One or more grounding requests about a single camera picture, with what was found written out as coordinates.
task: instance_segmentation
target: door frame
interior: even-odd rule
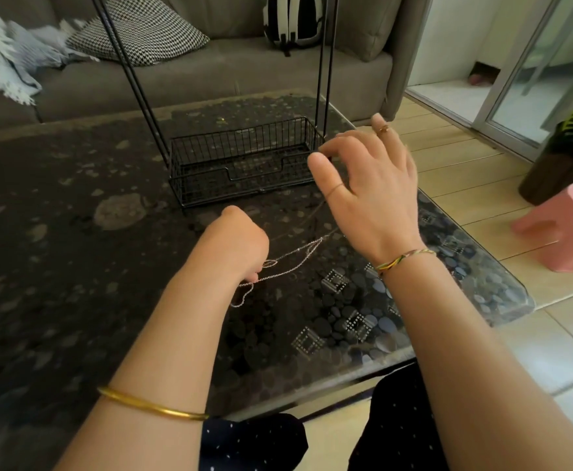
[[[509,91],[518,69],[526,61],[527,54],[533,49],[535,41],[540,37],[560,2],[561,0],[535,0],[502,70],[489,90],[489,94],[487,94],[476,119],[471,123],[472,129],[479,131],[531,161],[539,157],[541,145],[533,141],[529,143],[528,139],[523,139],[506,127],[492,122],[492,117]]]

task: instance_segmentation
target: table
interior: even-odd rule
[[[212,132],[312,117],[314,97],[264,94],[156,115],[169,136]],[[349,128],[330,109],[330,135]],[[52,466],[223,207],[181,211],[166,176],[140,114],[0,132],[0,469],[10,459]],[[392,298],[334,231],[314,184],[234,203],[267,231],[270,257],[331,234],[302,268],[230,309],[209,413],[282,410],[412,357]],[[422,193],[419,207],[426,242],[486,321],[534,309],[524,287]]]

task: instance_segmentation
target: gold bangle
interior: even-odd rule
[[[205,421],[208,420],[208,415],[205,413],[188,413],[185,411],[172,410],[171,408],[165,408],[155,403],[142,400],[140,398],[133,397],[131,395],[125,395],[125,393],[113,390],[110,387],[97,387],[99,393],[102,396],[121,403],[130,408],[136,408],[138,410],[149,411],[151,413],[159,414],[162,416],[170,416],[172,418],[180,418],[182,420],[192,420],[192,421]]]
[[[382,276],[389,269],[396,267],[398,264],[400,264],[403,260],[405,260],[409,256],[413,256],[414,254],[419,254],[419,253],[431,253],[431,254],[436,255],[436,253],[434,251],[432,251],[431,249],[428,249],[428,248],[426,248],[426,249],[414,249],[413,251],[409,251],[408,253],[402,254],[395,261],[386,262],[384,264],[381,264],[380,266],[377,266],[376,271],[378,271],[379,276]]]

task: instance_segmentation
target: pink plastic stool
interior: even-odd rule
[[[543,248],[539,260],[553,271],[573,271],[573,184],[514,221],[511,228],[522,233],[545,222],[556,226],[559,241]]]

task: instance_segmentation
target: blanket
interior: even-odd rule
[[[83,60],[99,61],[66,45],[73,33],[74,29],[66,21],[62,21],[59,28],[25,29],[0,18],[0,92],[19,104],[34,105],[32,96],[38,94],[42,86],[32,75],[39,68],[61,68]]]

